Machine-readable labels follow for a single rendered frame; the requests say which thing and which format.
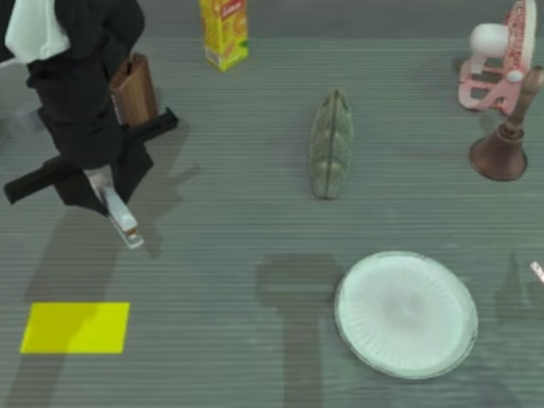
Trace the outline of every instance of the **pink and white toy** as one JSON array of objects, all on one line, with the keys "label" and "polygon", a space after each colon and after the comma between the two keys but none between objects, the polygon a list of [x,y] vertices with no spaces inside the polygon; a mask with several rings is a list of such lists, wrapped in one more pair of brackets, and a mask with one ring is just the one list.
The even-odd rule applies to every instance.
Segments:
[{"label": "pink and white toy", "polygon": [[[503,24],[480,24],[470,37],[471,59],[465,61],[459,78],[459,102],[465,108],[484,111],[497,108],[509,116],[519,95],[525,73],[530,70],[536,37],[535,0],[518,0]],[[501,59],[502,66],[485,66],[487,59]],[[484,73],[498,74],[498,82],[475,79]],[[488,91],[482,99],[475,89]]]}]

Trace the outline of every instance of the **yellow carton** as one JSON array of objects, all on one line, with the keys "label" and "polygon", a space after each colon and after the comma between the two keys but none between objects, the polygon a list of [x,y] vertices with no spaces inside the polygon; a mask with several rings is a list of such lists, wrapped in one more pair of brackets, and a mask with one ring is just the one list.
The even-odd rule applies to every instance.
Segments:
[{"label": "yellow carton", "polygon": [[249,54],[246,0],[199,2],[206,58],[221,71],[227,71]]}]

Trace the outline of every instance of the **white plate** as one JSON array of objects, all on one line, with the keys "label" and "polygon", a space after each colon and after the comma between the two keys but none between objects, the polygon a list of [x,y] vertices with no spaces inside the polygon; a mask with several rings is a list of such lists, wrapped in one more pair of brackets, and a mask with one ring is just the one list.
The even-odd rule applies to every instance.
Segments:
[{"label": "white plate", "polygon": [[410,379],[452,370],[478,334],[467,288],[444,265],[412,252],[380,252],[359,261],[337,290],[336,320],[366,364]]}]

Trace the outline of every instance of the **gray-green leaf-shaped object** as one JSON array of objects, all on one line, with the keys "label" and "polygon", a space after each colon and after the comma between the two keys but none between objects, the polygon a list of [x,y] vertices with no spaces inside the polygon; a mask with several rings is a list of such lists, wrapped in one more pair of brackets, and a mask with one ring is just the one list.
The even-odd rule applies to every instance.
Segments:
[{"label": "gray-green leaf-shaped object", "polygon": [[351,107],[345,92],[334,89],[315,112],[309,143],[309,180],[318,198],[331,200],[344,191],[353,140]]}]

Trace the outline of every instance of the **brown bell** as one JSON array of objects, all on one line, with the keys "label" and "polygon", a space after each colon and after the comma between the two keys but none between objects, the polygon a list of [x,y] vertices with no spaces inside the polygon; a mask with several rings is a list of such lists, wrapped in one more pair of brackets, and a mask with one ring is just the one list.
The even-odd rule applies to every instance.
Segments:
[{"label": "brown bell", "polygon": [[470,163],[482,176],[495,181],[519,179],[527,168],[523,150],[525,113],[544,83],[540,66],[530,70],[521,84],[512,115],[487,138],[478,140],[470,149]]}]

